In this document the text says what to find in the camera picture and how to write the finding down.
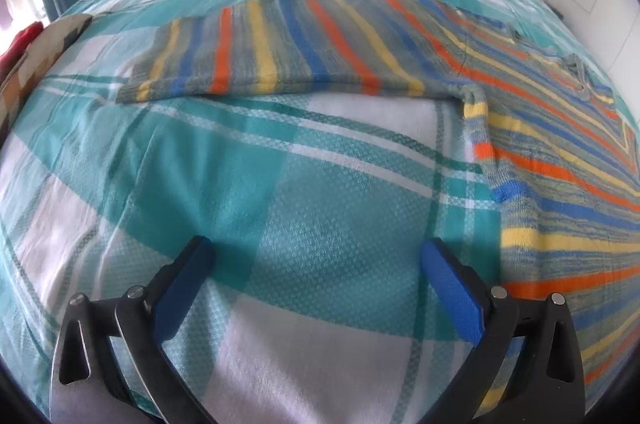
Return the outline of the striped knit sweater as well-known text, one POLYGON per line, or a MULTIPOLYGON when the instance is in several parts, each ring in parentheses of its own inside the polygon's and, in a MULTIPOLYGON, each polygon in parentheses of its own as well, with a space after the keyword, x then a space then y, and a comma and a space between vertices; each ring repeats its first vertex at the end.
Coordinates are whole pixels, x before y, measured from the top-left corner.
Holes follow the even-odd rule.
POLYGON ((612 92, 579 58, 436 0, 247 0, 160 27, 117 98, 314 92, 460 102, 506 285, 570 296, 601 401, 639 340, 639 148, 612 92))

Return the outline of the teal plaid bedspread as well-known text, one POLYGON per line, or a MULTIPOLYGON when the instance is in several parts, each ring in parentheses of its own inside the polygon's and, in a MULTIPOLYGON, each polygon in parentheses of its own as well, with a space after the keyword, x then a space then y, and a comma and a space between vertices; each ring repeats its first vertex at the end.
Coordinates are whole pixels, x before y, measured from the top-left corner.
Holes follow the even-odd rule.
MULTIPOLYGON (((341 92, 122 103, 157 30, 247 0, 79 0, 89 27, 1 143, 1 362, 50 415, 70 298, 148 283, 196 236, 215 264, 164 351, 221 423, 413 423, 472 346, 424 278, 438 238, 506 285, 501 212, 457 99, 341 92)), ((544 0, 436 0, 611 79, 544 0)), ((561 293, 572 315, 573 303, 561 293)))

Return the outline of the patterned folded cloth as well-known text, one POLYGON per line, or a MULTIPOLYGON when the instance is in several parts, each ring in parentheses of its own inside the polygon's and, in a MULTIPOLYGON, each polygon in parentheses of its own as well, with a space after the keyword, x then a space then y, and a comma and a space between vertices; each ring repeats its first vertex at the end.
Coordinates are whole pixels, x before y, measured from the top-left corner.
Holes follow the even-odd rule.
POLYGON ((43 32, 30 43, 9 75, 1 81, 1 143, 6 140, 36 85, 91 21, 91 15, 75 14, 43 26, 43 32))

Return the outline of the red folded garment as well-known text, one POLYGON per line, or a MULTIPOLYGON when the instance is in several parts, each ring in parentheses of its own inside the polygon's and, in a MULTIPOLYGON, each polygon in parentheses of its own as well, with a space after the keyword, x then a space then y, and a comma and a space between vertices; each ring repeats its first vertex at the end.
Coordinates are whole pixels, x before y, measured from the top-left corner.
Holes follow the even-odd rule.
POLYGON ((32 41, 35 40, 41 32, 43 32, 43 23, 41 21, 35 21, 14 36, 9 48, 1 55, 0 58, 1 81, 4 81, 4 79, 9 75, 11 70, 24 55, 26 48, 29 47, 30 43, 32 43, 32 41))

